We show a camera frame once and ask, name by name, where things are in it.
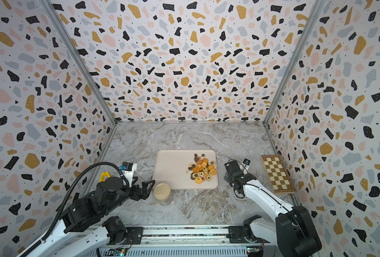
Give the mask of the orange swirl cookie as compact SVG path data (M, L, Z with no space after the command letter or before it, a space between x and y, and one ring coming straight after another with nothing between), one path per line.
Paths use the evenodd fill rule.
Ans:
M195 168L193 168L194 173L199 173L203 170L203 167L201 165L197 165Z

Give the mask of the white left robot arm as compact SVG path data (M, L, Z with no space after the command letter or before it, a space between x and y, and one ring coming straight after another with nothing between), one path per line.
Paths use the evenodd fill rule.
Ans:
M122 243L127 239L128 230L119 216L109 217L84 238L74 243L71 240L99 223L127 200L146 200L154 185L154 180L142 182L141 185L128 185L121 177L110 177L99 182L95 191L60 211L58 221L20 256L78 257L94 248Z

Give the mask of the jar with beige lid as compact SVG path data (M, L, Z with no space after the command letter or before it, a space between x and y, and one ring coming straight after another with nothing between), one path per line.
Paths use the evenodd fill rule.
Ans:
M172 192L171 188L166 183L160 183L156 185L153 189L153 194L155 199L160 205L169 205L172 202Z

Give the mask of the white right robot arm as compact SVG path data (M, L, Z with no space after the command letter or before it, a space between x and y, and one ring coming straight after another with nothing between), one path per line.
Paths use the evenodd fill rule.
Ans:
M259 215L243 221L241 227L231 227L227 238L255 243L269 242L284 257L311 257L322 249L321 240L308 210L293 206L277 197L246 170L249 160L240 163L229 160L224 164L225 180L238 198L249 198L259 205L271 218L268 222Z

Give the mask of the yellow flower cookie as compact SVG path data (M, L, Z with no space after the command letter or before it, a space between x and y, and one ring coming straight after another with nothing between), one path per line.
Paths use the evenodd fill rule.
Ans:
M195 182L197 184L201 184L203 182L203 178L202 177L196 177Z

